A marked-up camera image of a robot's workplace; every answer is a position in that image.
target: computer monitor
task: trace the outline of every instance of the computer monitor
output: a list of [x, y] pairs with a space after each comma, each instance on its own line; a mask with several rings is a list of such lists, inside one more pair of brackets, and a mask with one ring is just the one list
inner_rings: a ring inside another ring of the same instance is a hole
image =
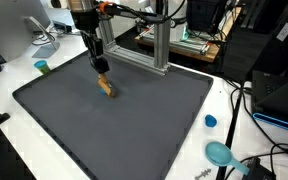
[[40, 31], [27, 20], [34, 17], [44, 27], [50, 20], [40, 0], [0, 0], [0, 55], [11, 61], [36, 40]]

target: gray tray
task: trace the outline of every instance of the gray tray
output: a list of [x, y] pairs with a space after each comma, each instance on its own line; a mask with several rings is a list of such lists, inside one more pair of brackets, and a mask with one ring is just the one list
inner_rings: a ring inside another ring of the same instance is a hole
[[109, 64], [115, 99], [100, 93], [86, 53], [13, 96], [91, 179], [164, 179], [213, 79], [174, 67], [162, 77]]

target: white table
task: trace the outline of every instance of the white table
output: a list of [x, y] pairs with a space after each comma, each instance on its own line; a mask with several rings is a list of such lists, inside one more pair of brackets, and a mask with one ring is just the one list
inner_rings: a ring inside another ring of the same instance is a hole
[[[245, 87], [251, 87], [251, 83], [247, 82]], [[258, 154], [269, 153], [273, 144], [269, 142], [265, 136], [256, 127], [251, 117], [247, 114], [244, 109], [244, 101], [241, 102], [241, 107], [237, 119], [236, 129], [233, 138], [232, 152], [237, 160], [255, 156]], [[251, 96], [246, 95], [247, 108], [251, 110]], [[264, 129], [265, 132], [276, 142], [276, 143], [288, 143], [288, 131], [285, 129], [278, 128], [276, 126], [257, 121], [259, 125]], [[274, 149], [275, 152], [281, 151], [278, 148]], [[271, 171], [270, 158], [269, 156], [262, 157], [261, 164]], [[280, 154], [273, 156], [274, 170], [276, 178], [279, 180], [288, 180], [288, 155]], [[240, 180], [242, 174], [237, 170], [234, 170], [229, 179]]]
[[[51, 69], [86, 50], [79, 36], [58, 39], [61, 43], [60, 49], [47, 59]], [[3, 65], [3, 71], [0, 73], [0, 113], [7, 112], [11, 118], [1, 124], [0, 128], [37, 179], [89, 179], [12, 96], [13, 91], [41, 75], [33, 67], [39, 59], [31, 58], [36, 50], [37, 47], [31, 46], [22, 56]], [[194, 176], [207, 168], [212, 169], [207, 179], [214, 179], [217, 175], [218, 168], [207, 161], [204, 148], [213, 140], [222, 143], [226, 141], [232, 118], [229, 101], [232, 88], [222, 79], [213, 78], [213, 87], [173, 163], [167, 180], [193, 180]], [[207, 114], [217, 118], [216, 127], [205, 126], [204, 117]]]

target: green cup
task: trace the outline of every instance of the green cup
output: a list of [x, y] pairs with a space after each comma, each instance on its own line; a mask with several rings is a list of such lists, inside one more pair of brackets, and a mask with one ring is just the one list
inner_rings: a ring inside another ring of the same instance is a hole
[[48, 67], [47, 62], [45, 60], [37, 61], [34, 64], [34, 67], [36, 67], [42, 74], [50, 72], [50, 68]]

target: blue cap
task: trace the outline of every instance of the blue cap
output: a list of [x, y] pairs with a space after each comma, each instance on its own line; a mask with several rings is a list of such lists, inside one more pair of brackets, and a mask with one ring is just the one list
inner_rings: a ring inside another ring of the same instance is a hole
[[34, 64], [34, 66], [35, 66], [36, 68], [41, 68], [41, 67], [45, 66], [46, 64], [47, 64], [47, 63], [46, 63], [45, 60], [40, 60], [40, 61], [37, 61], [37, 62]]
[[103, 88], [100, 89], [100, 93], [103, 94], [103, 95], [106, 95], [106, 92], [105, 92], [105, 90]]
[[207, 115], [205, 117], [205, 124], [207, 127], [214, 127], [217, 124], [217, 120], [212, 115]]

